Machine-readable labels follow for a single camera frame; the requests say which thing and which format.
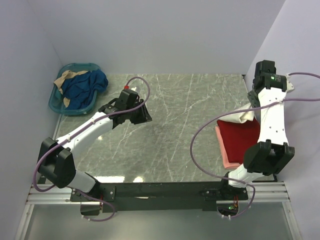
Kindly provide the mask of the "cream white t-shirt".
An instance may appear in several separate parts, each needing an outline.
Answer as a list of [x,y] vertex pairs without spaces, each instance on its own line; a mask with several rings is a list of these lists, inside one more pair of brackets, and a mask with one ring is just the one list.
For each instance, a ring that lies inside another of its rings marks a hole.
[[231,122],[232,123],[237,123],[237,124],[244,124],[247,121],[252,122],[255,118],[255,112],[250,110],[252,109],[253,106],[251,103],[248,103],[237,110],[246,110],[244,112],[239,112],[239,113],[234,113],[232,114],[231,117]]

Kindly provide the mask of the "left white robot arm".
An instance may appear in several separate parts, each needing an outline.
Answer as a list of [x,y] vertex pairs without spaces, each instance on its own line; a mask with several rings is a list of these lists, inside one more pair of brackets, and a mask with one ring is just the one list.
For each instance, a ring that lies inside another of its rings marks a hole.
[[96,200],[100,196],[100,182],[88,173],[77,170],[74,159],[98,137],[127,120],[134,125],[152,121],[137,87],[126,86],[118,98],[100,107],[72,132],[56,140],[46,138],[40,147],[35,172],[60,189],[70,187],[81,191],[88,201]]

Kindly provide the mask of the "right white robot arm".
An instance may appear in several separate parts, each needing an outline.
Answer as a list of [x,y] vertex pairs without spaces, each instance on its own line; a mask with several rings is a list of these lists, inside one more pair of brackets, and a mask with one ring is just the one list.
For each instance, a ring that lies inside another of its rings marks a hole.
[[284,99],[288,83],[276,73],[275,62],[259,61],[255,66],[251,93],[257,97],[260,109],[260,133],[257,143],[244,153],[243,164],[228,173],[228,182],[219,187],[222,198],[230,200],[237,188],[263,176],[278,174],[294,157],[285,130]]

